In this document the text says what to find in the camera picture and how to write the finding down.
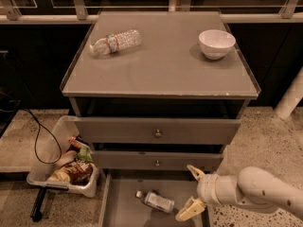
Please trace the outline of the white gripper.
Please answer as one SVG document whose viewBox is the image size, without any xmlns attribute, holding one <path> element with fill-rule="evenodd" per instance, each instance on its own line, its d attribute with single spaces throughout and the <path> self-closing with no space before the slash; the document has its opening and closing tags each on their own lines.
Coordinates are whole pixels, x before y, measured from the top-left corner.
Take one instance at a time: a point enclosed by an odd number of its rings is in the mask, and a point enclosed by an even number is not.
<svg viewBox="0 0 303 227">
<path fill-rule="evenodd" d="M 177 221 L 186 221 L 204 212 L 206 205 L 219 205 L 216 193 L 217 174 L 206 174 L 199 168 L 187 165 L 187 169 L 198 182 L 197 195 L 199 199 L 190 197 L 184 207 L 177 213 Z"/>
</svg>

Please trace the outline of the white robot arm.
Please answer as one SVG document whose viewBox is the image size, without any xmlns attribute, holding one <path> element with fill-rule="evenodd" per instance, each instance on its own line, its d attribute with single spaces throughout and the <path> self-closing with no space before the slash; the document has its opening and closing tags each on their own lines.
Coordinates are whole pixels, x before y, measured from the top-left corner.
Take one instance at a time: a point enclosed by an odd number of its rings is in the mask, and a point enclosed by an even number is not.
<svg viewBox="0 0 303 227">
<path fill-rule="evenodd" d="M 187 169 L 198 182 L 197 199 L 190 197 L 176 219 L 186 221 L 207 206 L 232 205 L 257 213 L 274 213 L 281 208 L 303 219 L 303 191 L 281 181 L 268 171 L 248 166 L 237 175 L 205 174 L 195 166 Z"/>
</svg>

